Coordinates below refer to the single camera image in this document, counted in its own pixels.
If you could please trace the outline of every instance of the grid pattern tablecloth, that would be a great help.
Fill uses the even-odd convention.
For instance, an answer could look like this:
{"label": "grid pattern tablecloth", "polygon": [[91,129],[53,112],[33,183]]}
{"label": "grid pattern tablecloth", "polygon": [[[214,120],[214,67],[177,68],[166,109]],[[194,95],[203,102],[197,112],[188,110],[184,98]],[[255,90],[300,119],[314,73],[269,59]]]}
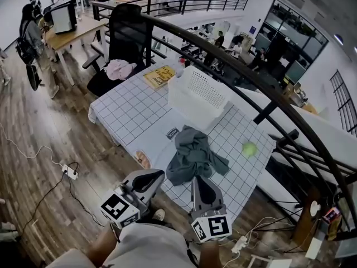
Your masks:
{"label": "grid pattern tablecloth", "polygon": [[[176,152],[174,139],[169,140],[167,133],[192,124],[167,104],[167,87],[154,91],[143,81],[143,74],[163,65],[182,70],[177,62],[167,59],[152,65],[93,102],[89,118],[92,122],[100,120],[134,158],[137,159],[138,150],[143,151],[152,168],[166,171]],[[225,176],[214,172],[210,179],[221,189],[228,214],[234,220],[254,190],[271,156],[274,141],[231,103],[213,129],[205,133],[211,149],[229,160],[229,172]],[[243,144],[247,141],[257,145],[254,157],[243,154]],[[192,208],[190,183],[173,186],[165,179],[161,188],[186,211]]]}

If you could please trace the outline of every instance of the tennis ball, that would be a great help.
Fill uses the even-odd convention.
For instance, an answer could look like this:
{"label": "tennis ball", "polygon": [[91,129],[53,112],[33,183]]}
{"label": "tennis ball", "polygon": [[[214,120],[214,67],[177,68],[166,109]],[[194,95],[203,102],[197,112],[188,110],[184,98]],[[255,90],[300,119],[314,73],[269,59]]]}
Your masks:
{"label": "tennis ball", "polygon": [[247,142],[243,145],[243,154],[247,157],[252,157],[257,153],[257,146],[252,142]]}

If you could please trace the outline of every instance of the yellow book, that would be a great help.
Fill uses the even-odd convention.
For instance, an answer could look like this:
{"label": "yellow book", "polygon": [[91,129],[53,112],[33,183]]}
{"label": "yellow book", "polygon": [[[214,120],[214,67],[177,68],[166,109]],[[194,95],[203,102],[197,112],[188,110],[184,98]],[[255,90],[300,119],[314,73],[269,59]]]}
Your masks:
{"label": "yellow book", "polygon": [[171,69],[168,65],[165,65],[159,69],[151,71],[144,75],[145,82],[153,89],[158,89],[164,86],[176,72]]}

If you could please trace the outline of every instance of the window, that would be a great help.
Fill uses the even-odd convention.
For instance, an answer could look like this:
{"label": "window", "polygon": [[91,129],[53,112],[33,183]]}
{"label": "window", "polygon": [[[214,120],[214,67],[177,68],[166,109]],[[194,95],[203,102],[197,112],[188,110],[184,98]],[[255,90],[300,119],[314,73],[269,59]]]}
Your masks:
{"label": "window", "polygon": [[[258,32],[255,47],[266,48],[269,74],[297,82],[318,57],[328,40],[297,12],[274,0]],[[287,61],[282,68],[281,60]]]}
{"label": "window", "polygon": [[342,128],[357,137],[357,113],[341,74],[337,71],[330,79],[339,106]]}

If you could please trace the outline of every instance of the glass wall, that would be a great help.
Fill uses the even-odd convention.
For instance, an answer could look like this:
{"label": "glass wall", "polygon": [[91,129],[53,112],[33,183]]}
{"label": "glass wall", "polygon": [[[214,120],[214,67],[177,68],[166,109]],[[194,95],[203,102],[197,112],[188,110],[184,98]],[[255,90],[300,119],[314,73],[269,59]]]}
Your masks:
{"label": "glass wall", "polygon": [[271,76],[296,83],[326,44],[327,39],[313,25],[275,0],[258,32],[255,47],[265,48]]}

